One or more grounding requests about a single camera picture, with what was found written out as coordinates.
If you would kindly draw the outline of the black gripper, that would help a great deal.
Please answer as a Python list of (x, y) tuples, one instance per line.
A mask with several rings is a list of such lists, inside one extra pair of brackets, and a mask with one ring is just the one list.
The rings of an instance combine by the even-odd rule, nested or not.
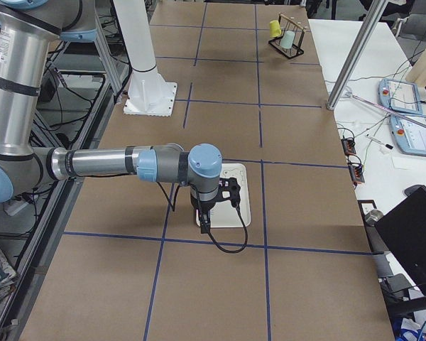
[(216, 199), (202, 200), (201, 197), (197, 197), (196, 194), (190, 195), (191, 204), (197, 212), (197, 218), (199, 222), (211, 222), (210, 210), (216, 205)]

